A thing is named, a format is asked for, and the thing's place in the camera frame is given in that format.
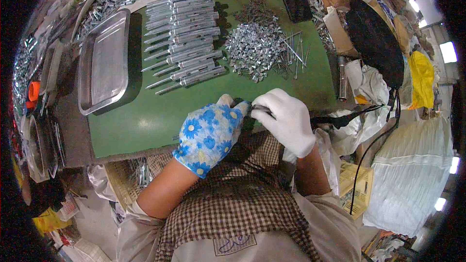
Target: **yellow bag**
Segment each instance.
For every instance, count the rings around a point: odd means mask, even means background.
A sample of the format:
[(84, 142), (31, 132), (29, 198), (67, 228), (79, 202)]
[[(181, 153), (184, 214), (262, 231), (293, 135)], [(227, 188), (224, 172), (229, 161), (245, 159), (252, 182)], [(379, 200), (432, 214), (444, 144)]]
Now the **yellow bag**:
[(415, 51), (408, 58), (412, 79), (412, 102), (408, 109), (432, 108), (434, 105), (434, 67), (421, 52)]
[(69, 219), (68, 221), (60, 220), (51, 208), (48, 208), (39, 217), (33, 218), (32, 220), (42, 236), (44, 235), (44, 232), (51, 232), (56, 229), (66, 228), (67, 226), (71, 226), (73, 222), (72, 219)]

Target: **metal tray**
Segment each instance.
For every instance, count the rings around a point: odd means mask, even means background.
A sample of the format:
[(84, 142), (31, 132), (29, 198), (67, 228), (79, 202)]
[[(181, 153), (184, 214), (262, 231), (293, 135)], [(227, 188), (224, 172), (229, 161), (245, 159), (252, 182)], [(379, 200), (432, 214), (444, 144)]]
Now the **metal tray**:
[(129, 9), (121, 9), (93, 28), (79, 61), (78, 106), (83, 115), (115, 103), (128, 87)]
[(34, 115), (31, 115), (29, 133), (33, 167), (38, 170), (39, 176), (43, 178), (53, 163), (53, 155), (50, 152), (49, 131), (43, 121), (36, 120)]
[(63, 44), (56, 39), (46, 50), (44, 66), (42, 69), (41, 86), (39, 95), (50, 92), (55, 89), (57, 81), (58, 68), (60, 67), (61, 54), (63, 53)]

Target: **checkered apron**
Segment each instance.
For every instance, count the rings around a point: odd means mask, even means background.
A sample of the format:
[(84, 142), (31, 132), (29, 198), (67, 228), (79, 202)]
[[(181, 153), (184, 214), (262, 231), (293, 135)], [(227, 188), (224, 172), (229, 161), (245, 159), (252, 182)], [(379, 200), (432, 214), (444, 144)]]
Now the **checkered apron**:
[[(277, 179), (280, 143), (263, 131), (238, 141), (222, 162), (193, 185), (166, 219), (155, 261), (171, 261), (183, 243), (280, 231), (310, 261), (321, 261), (308, 222)], [(154, 175), (170, 154), (148, 157)]]

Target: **hand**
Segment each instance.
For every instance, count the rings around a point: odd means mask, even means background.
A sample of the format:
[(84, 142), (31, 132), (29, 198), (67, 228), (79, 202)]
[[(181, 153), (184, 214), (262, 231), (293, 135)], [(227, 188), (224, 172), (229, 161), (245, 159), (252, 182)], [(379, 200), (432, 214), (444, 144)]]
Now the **hand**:
[(309, 111), (303, 102), (276, 88), (256, 98), (254, 105), (270, 109), (273, 117), (258, 109), (252, 110), (251, 117), (264, 125), (278, 142), (298, 158), (304, 158), (311, 152), (316, 137), (312, 133)]
[(243, 101), (230, 108), (232, 104), (231, 96), (224, 94), (216, 104), (188, 114), (181, 126), (173, 157), (201, 178), (230, 152), (241, 133), (250, 104)]

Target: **forearm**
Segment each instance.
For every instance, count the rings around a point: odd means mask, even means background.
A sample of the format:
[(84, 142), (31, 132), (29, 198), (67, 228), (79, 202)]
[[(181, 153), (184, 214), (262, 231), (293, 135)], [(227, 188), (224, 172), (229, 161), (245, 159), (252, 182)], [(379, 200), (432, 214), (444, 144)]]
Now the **forearm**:
[(164, 219), (178, 206), (185, 192), (198, 179), (193, 172), (172, 158), (141, 192), (137, 204), (149, 216)]
[(298, 192), (303, 195), (323, 195), (330, 192), (330, 184), (323, 168), (317, 143), (311, 153), (304, 158), (298, 158), (294, 180)]

